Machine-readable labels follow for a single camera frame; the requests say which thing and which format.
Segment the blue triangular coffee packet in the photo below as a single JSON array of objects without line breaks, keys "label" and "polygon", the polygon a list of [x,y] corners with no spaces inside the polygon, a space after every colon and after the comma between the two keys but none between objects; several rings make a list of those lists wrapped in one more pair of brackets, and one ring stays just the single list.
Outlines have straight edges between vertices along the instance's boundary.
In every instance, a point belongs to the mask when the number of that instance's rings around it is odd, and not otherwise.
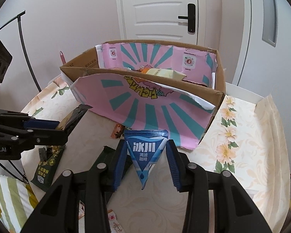
[{"label": "blue triangular coffee packet", "polygon": [[126,130],[124,138],[131,160],[144,190],[150,169],[158,162],[165,149],[167,130]]}]

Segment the dark green snack packet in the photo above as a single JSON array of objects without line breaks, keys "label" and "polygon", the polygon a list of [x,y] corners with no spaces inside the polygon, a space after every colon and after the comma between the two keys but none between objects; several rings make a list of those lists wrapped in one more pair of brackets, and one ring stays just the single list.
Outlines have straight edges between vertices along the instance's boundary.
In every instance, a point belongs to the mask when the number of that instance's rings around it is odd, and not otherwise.
[{"label": "dark green snack packet", "polygon": [[[114,157],[115,150],[116,149],[113,149],[109,146],[104,146],[103,151],[101,152],[101,154],[99,155],[99,157],[97,158],[97,160],[94,162],[92,166],[95,169],[99,169],[98,165],[100,163],[104,163],[106,165],[106,169],[108,170],[108,173],[106,174],[107,191],[112,191],[112,192],[115,192],[113,189],[113,157]],[[132,160],[130,159],[130,156],[127,155],[122,179],[125,177],[131,165],[132,165]]]}]

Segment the green yellow cracker packet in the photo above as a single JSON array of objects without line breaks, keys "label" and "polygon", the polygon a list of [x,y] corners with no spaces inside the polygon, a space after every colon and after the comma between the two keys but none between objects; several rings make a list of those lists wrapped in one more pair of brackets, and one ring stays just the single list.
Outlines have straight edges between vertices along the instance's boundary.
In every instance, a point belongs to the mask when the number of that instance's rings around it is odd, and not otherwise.
[{"label": "green yellow cracker packet", "polygon": [[46,192],[52,185],[53,178],[66,146],[40,147],[39,163],[31,182]]}]

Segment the orange small snack packet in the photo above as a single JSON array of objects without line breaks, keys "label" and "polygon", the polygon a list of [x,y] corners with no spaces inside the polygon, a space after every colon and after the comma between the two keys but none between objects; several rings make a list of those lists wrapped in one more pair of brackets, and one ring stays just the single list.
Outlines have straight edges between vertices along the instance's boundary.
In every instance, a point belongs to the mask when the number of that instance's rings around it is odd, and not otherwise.
[{"label": "orange small snack packet", "polygon": [[111,133],[111,138],[120,138],[123,135],[125,128],[126,127],[124,125],[117,123]]}]

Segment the white red snack sachet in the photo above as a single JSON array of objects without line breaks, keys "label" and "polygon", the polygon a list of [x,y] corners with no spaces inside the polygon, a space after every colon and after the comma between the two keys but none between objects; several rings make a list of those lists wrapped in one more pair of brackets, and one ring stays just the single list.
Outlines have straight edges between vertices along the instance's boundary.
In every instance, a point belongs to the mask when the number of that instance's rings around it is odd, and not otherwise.
[{"label": "white red snack sachet", "polygon": [[118,233],[120,232],[120,227],[118,225],[118,221],[116,218],[116,215],[112,209],[108,210],[108,220],[109,220],[109,225],[110,225],[110,231],[112,233]]}]

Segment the striped green bedding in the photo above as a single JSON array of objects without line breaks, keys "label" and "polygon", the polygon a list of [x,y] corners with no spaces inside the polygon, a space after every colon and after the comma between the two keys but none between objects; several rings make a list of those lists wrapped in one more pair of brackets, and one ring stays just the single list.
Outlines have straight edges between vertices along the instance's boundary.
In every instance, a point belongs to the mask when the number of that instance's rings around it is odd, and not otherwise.
[{"label": "striped green bedding", "polygon": [[21,232],[38,203],[29,184],[0,175],[0,221],[8,232]]}]

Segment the pink stick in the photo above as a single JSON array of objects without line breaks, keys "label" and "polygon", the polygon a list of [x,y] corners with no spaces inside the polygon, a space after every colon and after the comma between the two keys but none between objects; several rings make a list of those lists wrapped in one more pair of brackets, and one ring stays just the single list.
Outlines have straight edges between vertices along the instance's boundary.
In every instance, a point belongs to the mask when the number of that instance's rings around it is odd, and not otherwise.
[{"label": "pink stick", "polygon": [[62,64],[64,65],[66,63],[66,59],[62,51],[60,51],[60,58],[61,58]]}]

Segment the cardboard box with pink lining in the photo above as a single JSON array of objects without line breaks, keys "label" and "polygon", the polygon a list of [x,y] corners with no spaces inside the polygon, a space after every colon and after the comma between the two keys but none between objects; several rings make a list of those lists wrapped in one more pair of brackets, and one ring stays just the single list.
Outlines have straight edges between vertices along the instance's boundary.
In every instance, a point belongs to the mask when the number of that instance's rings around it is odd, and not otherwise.
[{"label": "cardboard box with pink lining", "polygon": [[[136,72],[141,65],[175,70],[182,81]],[[219,52],[155,40],[108,41],[60,68],[80,103],[135,130],[165,129],[179,147],[201,142],[225,96]]]}]

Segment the pale yellow snack packet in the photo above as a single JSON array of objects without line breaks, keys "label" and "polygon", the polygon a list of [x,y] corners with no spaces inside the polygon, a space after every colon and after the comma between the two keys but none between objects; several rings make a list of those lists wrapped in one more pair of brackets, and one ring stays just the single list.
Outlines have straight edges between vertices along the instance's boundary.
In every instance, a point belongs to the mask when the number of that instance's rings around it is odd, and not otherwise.
[{"label": "pale yellow snack packet", "polygon": [[187,77],[186,74],[177,72],[175,70],[158,69],[158,68],[150,68],[149,70],[147,70],[146,74],[164,77],[164,78],[171,78],[177,81],[182,81],[184,78]]}]

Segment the white door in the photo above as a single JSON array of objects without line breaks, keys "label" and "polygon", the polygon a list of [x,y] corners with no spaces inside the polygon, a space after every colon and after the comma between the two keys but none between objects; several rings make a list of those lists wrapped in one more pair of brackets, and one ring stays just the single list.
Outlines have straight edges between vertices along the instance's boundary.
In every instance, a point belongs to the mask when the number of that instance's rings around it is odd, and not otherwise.
[{"label": "white door", "polygon": [[[158,39],[203,46],[205,0],[116,0],[121,39]],[[187,5],[196,5],[196,32],[188,32]]]}]

